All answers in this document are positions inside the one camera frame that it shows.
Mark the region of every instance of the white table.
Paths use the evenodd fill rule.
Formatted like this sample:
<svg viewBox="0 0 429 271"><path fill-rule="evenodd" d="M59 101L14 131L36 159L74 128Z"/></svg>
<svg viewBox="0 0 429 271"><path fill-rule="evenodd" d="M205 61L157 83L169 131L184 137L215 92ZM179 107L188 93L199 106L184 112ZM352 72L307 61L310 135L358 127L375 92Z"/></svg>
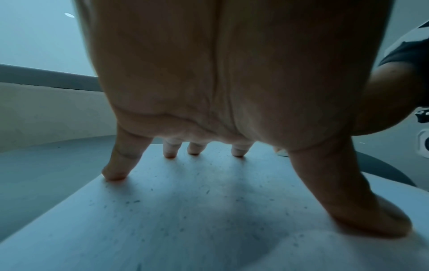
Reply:
<svg viewBox="0 0 429 271"><path fill-rule="evenodd" d="M366 175L412 219L399 240L339 228L287 158L151 145L126 182L100 176L0 244L0 270L428 270L429 194Z"/></svg>

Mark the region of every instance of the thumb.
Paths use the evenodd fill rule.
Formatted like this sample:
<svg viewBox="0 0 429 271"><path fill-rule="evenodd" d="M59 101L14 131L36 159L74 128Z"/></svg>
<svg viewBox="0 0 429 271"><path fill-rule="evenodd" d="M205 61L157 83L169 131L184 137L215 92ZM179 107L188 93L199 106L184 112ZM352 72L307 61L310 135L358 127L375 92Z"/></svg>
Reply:
<svg viewBox="0 0 429 271"><path fill-rule="evenodd" d="M102 171L103 176L108 180L125 179L140 161L152 140L153 138L131 134L117 125L115 146L109 163Z"/></svg>
<svg viewBox="0 0 429 271"><path fill-rule="evenodd" d="M391 202L376 196L360 173L349 135L337 135L312 148L289 151L305 185L335 219L355 228L404 236L412 224Z"/></svg>

